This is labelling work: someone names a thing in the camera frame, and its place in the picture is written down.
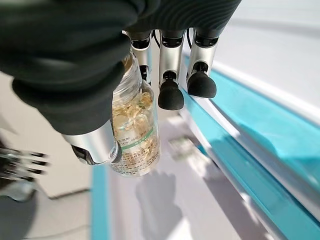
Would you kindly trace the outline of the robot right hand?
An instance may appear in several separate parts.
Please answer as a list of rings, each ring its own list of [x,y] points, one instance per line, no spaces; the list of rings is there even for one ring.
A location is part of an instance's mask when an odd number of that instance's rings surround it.
[[[173,57],[184,32],[194,29],[186,77],[191,96],[213,98],[210,78],[220,34],[237,0],[3,0],[0,3],[0,70],[89,165],[122,156],[112,123],[113,92],[131,47],[147,47],[160,31],[159,106],[178,110]]]

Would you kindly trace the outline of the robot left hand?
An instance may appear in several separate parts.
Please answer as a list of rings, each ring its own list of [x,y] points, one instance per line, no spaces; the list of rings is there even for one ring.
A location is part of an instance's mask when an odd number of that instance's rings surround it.
[[[0,178],[33,182],[37,175],[46,173],[50,165],[47,155],[40,152],[0,148]]]

